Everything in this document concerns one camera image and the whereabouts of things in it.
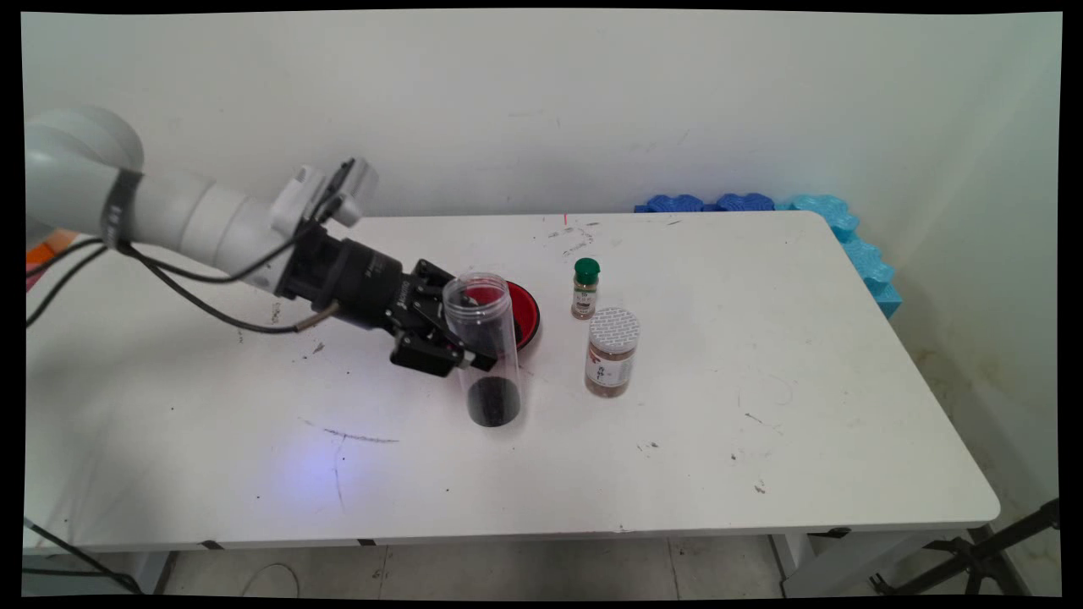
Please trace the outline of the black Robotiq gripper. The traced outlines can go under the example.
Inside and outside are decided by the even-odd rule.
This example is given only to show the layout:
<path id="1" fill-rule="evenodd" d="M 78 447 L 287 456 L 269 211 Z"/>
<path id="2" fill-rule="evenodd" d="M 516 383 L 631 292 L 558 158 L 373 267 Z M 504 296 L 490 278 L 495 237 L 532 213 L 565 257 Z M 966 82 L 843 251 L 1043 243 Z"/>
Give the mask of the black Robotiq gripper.
<path id="1" fill-rule="evenodd" d="M 336 239 L 318 225 L 297 239 L 283 268 L 278 296 L 301 298 L 315 312 L 337 304 L 335 318 L 363 329 L 399 334 L 390 362 L 403 370 L 448 377 L 456 370 L 491 371 L 498 355 L 466 344 L 451 331 L 433 328 L 416 308 L 435 315 L 455 275 L 418 260 L 409 272 L 399 260 L 355 239 Z"/>

